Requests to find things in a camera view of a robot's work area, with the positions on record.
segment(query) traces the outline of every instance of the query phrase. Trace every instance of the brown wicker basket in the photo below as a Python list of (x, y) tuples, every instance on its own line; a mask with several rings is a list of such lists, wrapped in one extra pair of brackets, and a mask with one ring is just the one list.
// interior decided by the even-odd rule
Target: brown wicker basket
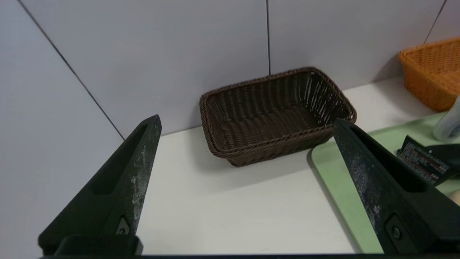
[(323, 72), (300, 68), (222, 87), (200, 99), (209, 150), (234, 166), (326, 142), (333, 122), (356, 111)]
[(403, 50), (404, 85), (422, 103), (443, 112), (460, 95), (460, 37)]

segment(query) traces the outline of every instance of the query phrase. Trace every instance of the orange wicker basket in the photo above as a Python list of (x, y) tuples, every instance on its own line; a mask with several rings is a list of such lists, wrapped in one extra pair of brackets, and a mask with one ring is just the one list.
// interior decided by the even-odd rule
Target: orange wicker basket
[(460, 37), (403, 50), (404, 85), (422, 103), (443, 112), (460, 95)]

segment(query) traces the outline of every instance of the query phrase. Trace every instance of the white countertop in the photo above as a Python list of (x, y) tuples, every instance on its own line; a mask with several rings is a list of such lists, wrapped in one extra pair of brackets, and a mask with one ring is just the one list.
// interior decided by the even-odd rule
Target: white countertop
[[(344, 91), (365, 131), (433, 114), (401, 78)], [(163, 136), (137, 235), (143, 254), (354, 253), (309, 150), (235, 168), (201, 127)]]

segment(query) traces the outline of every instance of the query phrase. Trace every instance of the white tile wall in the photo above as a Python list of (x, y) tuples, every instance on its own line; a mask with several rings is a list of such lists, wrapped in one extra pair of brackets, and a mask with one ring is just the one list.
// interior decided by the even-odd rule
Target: white tile wall
[(38, 235), (122, 138), (16, 0), (0, 1), (0, 258)]
[(424, 42), (443, 0), (268, 3), (272, 73), (312, 65), (349, 88), (399, 75), (395, 55)]
[(460, 36), (460, 1), (447, 0), (426, 42)]
[(24, 0), (120, 132), (201, 124), (202, 94), (265, 76), (265, 0)]

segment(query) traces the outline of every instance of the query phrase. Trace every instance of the light green cutting board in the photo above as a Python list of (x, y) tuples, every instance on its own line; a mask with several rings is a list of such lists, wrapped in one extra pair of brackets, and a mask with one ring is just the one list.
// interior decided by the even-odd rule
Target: light green cutting board
[[(424, 146), (445, 144), (432, 136), (434, 125), (444, 113), (369, 133), (392, 154), (403, 145), (406, 135)], [(320, 175), (362, 253), (383, 253), (358, 192), (342, 159), (337, 144), (328, 142), (312, 151), (313, 164)], [(448, 195), (460, 189), (460, 180), (448, 180), (437, 186)]]

